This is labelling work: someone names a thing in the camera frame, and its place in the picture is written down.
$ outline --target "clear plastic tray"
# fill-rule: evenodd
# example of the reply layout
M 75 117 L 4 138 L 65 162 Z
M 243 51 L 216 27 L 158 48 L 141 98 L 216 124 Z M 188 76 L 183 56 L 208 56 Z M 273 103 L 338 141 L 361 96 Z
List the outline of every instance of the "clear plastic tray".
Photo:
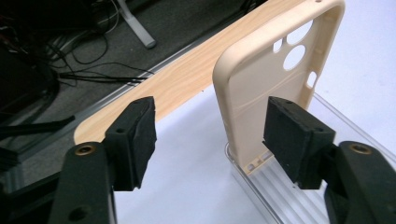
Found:
M 382 152 L 393 168 L 396 167 L 394 153 L 382 147 L 319 95 L 314 95 L 308 111 L 337 132 L 336 145 L 346 140 L 371 145 Z M 323 199 L 324 181 L 319 190 L 299 189 L 270 151 L 262 155 L 264 164 L 249 175 L 235 162 L 228 145 L 226 156 L 233 166 L 233 176 L 261 211 L 265 223 L 329 223 Z

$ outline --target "wooden board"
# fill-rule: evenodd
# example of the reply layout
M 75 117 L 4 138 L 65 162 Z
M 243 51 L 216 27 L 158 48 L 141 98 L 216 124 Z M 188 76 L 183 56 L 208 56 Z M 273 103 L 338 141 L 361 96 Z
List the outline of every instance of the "wooden board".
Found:
M 145 96 L 154 96 L 157 108 L 156 120 L 164 118 L 212 84 L 215 63 L 231 44 L 303 1 L 269 0 L 256 8 L 82 121 L 75 131 L 76 144 L 89 141 L 101 142 L 105 138 L 105 131 L 122 110 L 133 100 Z

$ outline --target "gray carpet floor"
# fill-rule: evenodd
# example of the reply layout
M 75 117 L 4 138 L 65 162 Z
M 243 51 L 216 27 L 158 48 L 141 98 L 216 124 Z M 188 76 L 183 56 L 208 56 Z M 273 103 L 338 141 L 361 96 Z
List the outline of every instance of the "gray carpet floor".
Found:
M 227 22 L 242 16 L 240 7 L 244 2 L 244 0 L 130 1 L 128 6 L 131 11 L 157 41 L 154 49 L 146 49 L 120 17 L 117 27 L 105 34 L 108 51 L 104 57 L 91 64 L 77 63 L 70 53 L 65 58 L 73 70 L 102 63 L 123 63 L 155 72 L 158 64 L 165 62 L 191 43 L 214 34 Z M 73 52 L 80 61 L 88 62 L 98 58 L 104 52 L 105 47 L 104 37 L 99 35 L 95 39 L 81 43 Z M 59 61 L 55 65 L 59 66 L 62 63 L 64 62 Z M 66 67 L 56 70 L 67 71 L 68 69 Z M 142 71 L 116 64 L 100 65 L 91 71 L 111 77 L 142 75 Z M 35 122 L 65 119 L 73 115 L 78 115 L 78 120 L 71 126 L 69 125 L 67 130 L 56 134 L 35 134 L 0 142 L 0 147 L 27 152 L 22 159 L 20 170 L 16 172 L 16 174 L 21 174 L 20 187 L 59 172 L 65 152 L 74 145 L 73 132 L 78 122 L 94 113 L 103 105 L 108 95 L 123 86 L 120 83 L 99 84 L 62 79 L 61 81 L 69 85 L 61 83 L 56 98 Z M 29 153 L 32 147 L 39 147 L 39 150 Z

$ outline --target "beige phone case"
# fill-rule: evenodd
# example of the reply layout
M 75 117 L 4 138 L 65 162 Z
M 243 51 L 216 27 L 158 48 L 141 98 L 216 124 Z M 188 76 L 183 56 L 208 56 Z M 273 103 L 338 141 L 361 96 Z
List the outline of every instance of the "beige phone case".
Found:
M 246 174 L 263 163 L 268 150 L 262 143 L 268 96 L 308 107 L 344 10 L 343 0 L 306 0 L 227 48 L 217 61 L 213 83 L 230 153 Z

